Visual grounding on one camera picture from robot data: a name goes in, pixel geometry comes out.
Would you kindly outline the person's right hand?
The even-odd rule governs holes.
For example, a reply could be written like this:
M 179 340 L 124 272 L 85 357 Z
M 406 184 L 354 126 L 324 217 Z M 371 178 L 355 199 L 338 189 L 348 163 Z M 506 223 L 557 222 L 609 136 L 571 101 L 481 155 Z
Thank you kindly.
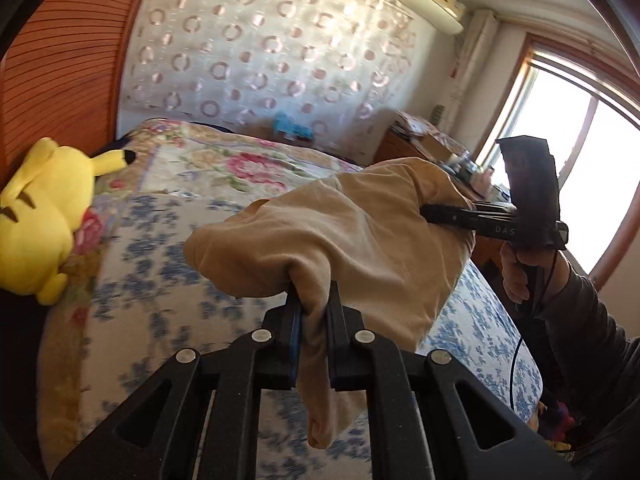
M 504 243 L 500 256 L 503 288 L 514 304 L 529 300 L 538 281 L 542 281 L 541 301 L 551 300 L 566 286 L 572 272 L 562 252 L 551 248 L 516 250 Z

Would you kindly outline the person's right forearm grey sleeve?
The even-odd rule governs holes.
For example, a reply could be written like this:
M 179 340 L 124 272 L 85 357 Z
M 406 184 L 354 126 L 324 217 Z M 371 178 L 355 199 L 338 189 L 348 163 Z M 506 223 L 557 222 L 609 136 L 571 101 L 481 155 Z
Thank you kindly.
M 537 314 L 580 417 L 570 464 L 581 479 L 639 477 L 639 341 L 629 339 L 588 278 L 570 272 Z

